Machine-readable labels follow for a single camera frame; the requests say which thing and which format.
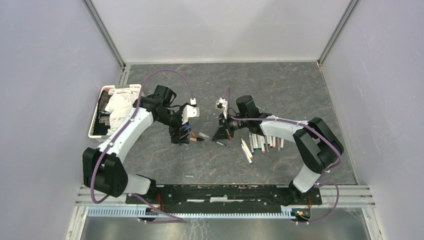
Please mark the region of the clear purple pen cap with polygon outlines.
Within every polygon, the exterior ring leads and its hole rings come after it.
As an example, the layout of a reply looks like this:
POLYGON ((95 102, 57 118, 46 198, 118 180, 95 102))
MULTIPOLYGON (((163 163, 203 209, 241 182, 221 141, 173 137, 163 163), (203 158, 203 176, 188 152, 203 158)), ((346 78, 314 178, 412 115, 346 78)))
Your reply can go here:
POLYGON ((204 134, 204 133, 202 133, 202 132, 200 132, 198 135, 199 135, 201 138, 203 138, 203 139, 207 139, 207 140, 210 140, 210 139, 211 139, 211 137, 210 137, 210 136, 208 136, 208 135, 206 135, 206 134, 204 134))

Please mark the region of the brown cap white marker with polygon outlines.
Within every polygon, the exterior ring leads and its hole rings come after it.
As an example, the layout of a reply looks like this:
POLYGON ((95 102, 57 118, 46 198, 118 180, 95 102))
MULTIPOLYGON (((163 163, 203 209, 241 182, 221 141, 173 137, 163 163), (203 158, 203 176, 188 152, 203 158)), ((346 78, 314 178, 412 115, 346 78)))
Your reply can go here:
POLYGON ((249 153, 249 156, 251 157, 251 160, 252 160, 252 159, 253 159, 253 155, 252 155, 252 153, 250 152, 250 150, 249 150, 249 148, 248 148, 248 146, 247 146, 246 142, 244 141, 244 139, 243 139, 243 138, 241 138, 240 140, 241 140, 241 147, 244 147, 244 148, 245 148, 245 150, 249 153))

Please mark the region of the orange cap white marker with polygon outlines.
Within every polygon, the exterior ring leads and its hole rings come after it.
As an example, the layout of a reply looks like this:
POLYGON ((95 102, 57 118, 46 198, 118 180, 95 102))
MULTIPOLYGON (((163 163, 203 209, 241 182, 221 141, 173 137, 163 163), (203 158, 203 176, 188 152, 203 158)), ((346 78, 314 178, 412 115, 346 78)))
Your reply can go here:
POLYGON ((261 135, 259 135, 258 137, 259 137, 259 140, 260 140, 261 151, 262 151, 262 153, 265 153, 266 152, 265 139, 261 135))

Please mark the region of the red cap white marker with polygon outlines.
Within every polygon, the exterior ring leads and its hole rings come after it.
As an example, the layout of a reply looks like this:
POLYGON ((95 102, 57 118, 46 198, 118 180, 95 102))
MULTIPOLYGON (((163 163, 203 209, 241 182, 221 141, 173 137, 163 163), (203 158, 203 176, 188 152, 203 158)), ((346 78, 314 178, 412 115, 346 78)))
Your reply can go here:
POLYGON ((272 137, 271 136, 267 136, 267 142, 268 142, 268 146, 270 147, 270 148, 273 148, 274 146, 273 146, 273 139, 272 139, 272 137))

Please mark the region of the black gel pen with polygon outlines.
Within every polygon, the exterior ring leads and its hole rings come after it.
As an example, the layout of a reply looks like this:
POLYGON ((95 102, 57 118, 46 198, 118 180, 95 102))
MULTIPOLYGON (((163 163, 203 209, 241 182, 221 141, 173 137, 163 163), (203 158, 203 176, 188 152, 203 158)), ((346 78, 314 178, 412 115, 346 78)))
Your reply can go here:
POLYGON ((254 148, 256 150, 258 150, 260 148, 260 143, 258 142, 257 135, 254 134, 254 133, 252 134, 252 141, 253 141, 253 144, 254 144, 254 148))

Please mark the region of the red cap pink marker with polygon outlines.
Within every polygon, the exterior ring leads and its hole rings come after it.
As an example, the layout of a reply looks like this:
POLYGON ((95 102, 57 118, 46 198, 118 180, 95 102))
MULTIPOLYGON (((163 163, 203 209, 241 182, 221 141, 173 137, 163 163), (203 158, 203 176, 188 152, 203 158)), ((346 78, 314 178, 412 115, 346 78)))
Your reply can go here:
POLYGON ((278 151, 281 150, 281 139, 279 137, 276 138, 276 148, 278 151))

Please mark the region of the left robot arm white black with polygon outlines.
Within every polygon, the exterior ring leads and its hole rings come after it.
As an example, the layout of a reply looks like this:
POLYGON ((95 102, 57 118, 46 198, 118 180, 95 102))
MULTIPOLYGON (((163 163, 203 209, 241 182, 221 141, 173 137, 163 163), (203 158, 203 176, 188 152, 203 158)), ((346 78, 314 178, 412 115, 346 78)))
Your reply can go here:
POLYGON ((103 199, 96 199, 95 192, 114 198, 138 194, 145 204, 156 200, 157 190, 152 187, 154 181, 146 176, 128 174, 124 161, 137 139, 154 122, 168 127, 173 144, 190 142, 189 119, 198 117, 200 110, 194 96, 177 111, 172 110, 176 96, 169 87, 157 85, 154 93, 138 97, 128 117, 110 137, 97 148, 88 147, 83 152, 83 184, 90 189, 95 204, 103 202, 103 199))

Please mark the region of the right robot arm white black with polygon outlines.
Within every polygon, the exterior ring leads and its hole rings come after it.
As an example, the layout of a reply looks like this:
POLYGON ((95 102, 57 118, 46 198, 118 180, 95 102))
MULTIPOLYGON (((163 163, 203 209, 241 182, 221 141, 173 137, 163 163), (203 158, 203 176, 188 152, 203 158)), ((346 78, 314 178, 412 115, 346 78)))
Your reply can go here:
POLYGON ((293 203, 306 201, 309 190, 316 186, 323 173, 343 159, 344 147, 323 119, 314 117, 309 121, 299 121, 260 112, 250 95, 237 98, 236 105, 238 114, 230 115, 226 99, 220 98, 216 102, 215 107, 221 114, 213 140, 229 140, 236 130, 248 129, 264 138, 276 137, 294 143, 303 166, 289 184, 288 196, 293 203))

